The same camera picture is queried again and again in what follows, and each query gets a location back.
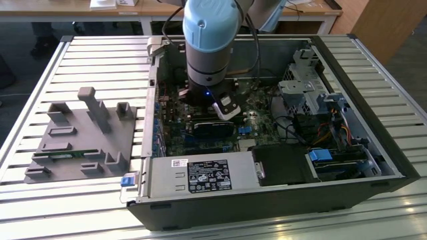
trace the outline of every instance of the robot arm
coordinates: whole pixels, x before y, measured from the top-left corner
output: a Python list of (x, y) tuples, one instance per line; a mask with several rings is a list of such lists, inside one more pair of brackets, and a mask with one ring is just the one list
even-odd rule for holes
[(242, 111), (230, 82), (225, 81), (232, 60), (233, 42), (248, 14), (256, 28), (270, 32), (277, 26), (286, 0), (163, 0), (185, 5), (183, 32), (189, 88), (181, 99), (193, 106), (213, 106), (221, 119)]

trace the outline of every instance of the barcode sticker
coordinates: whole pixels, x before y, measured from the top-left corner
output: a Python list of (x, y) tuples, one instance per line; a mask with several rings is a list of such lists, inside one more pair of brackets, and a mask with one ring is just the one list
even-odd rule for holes
[(173, 159), (173, 168), (187, 167), (189, 159)]

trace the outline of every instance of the power supply label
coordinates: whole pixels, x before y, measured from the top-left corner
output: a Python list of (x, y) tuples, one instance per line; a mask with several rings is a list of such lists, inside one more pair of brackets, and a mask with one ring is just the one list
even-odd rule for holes
[(227, 160), (189, 162), (187, 170), (193, 194), (233, 189)]

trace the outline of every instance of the aluminum slatted table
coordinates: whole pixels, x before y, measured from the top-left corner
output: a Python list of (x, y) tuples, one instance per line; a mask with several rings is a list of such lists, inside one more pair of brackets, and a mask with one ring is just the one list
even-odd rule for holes
[[(50, 103), (79, 109), (78, 90), (97, 88), (107, 107), (138, 107), (131, 170), (138, 170), (149, 86), (146, 36), (75, 37), (62, 42), (0, 150), (0, 239), (424, 239), (427, 238), (426, 113), (357, 39), (324, 36), (422, 178), (352, 209), (151, 232), (121, 202), (121, 177), (25, 184), (47, 129)], [(334, 78), (326, 76), (340, 92)]]

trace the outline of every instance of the blue latch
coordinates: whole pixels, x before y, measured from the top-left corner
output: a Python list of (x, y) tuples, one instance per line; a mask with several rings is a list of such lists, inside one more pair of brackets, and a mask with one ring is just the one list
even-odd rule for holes
[(253, 132), (253, 127), (252, 126), (248, 126), (246, 128), (245, 128), (245, 133), (250, 133), (250, 132)]
[(332, 161), (333, 156), (329, 149), (314, 149), (309, 153), (312, 161)]
[(121, 182), (122, 187), (135, 186), (135, 176), (125, 176)]

